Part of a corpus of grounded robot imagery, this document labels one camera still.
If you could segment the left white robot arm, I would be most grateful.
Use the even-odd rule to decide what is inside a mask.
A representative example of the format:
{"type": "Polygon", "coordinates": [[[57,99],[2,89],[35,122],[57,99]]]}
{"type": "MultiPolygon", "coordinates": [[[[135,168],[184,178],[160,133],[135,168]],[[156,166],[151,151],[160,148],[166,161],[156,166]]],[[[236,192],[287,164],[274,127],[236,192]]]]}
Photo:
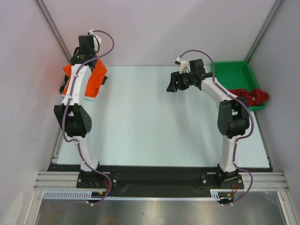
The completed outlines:
{"type": "Polygon", "coordinates": [[[75,48],[71,58],[71,74],[67,92],[60,105],[54,106],[54,114],[67,143],[73,143],[81,160],[80,169],[90,172],[87,182],[97,188],[103,184],[104,178],[96,170],[98,161],[88,149],[87,134],[92,128],[92,119],[83,107],[83,100],[89,78],[95,68],[96,49],[99,41],[92,34],[80,35],[79,46],[75,48]]]}

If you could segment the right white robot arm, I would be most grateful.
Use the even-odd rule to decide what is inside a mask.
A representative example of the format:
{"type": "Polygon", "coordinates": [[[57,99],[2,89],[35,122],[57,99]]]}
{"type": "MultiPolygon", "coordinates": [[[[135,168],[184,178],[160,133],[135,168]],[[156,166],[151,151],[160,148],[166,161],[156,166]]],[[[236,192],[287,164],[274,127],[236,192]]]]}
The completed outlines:
{"type": "Polygon", "coordinates": [[[177,58],[175,64],[179,71],[171,73],[167,92],[186,90],[191,86],[206,93],[217,105],[217,127],[223,136],[221,161],[216,182],[221,188],[233,183],[230,173],[237,171],[238,145],[246,130],[251,127],[253,117],[248,109],[248,101],[230,93],[217,80],[213,72],[206,72],[202,59],[187,62],[177,58]]]}

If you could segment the orange t shirt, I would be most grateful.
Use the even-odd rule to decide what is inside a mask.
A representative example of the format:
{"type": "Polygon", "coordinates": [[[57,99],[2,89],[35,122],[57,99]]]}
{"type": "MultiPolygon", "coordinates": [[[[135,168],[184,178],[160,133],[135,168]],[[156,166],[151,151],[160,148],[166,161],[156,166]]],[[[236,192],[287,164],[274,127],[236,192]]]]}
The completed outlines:
{"type": "MultiPolygon", "coordinates": [[[[70,76],[71,76],[71,64],[70,63],[67,64],[62,69],[65,72],[65,74],[70,78],[70,76]]],[[[102,63],[102,61],[100,59],[98,59],[97,62],[96,62],[96,66],[93,69],[90,78],[92,78],[92,77],[96,78],[97,77],[97,78],[100,78],[102,80],[104,78],[104,76],[106,76],[106,73],[107,73],[107,68],[102,63]]]]}

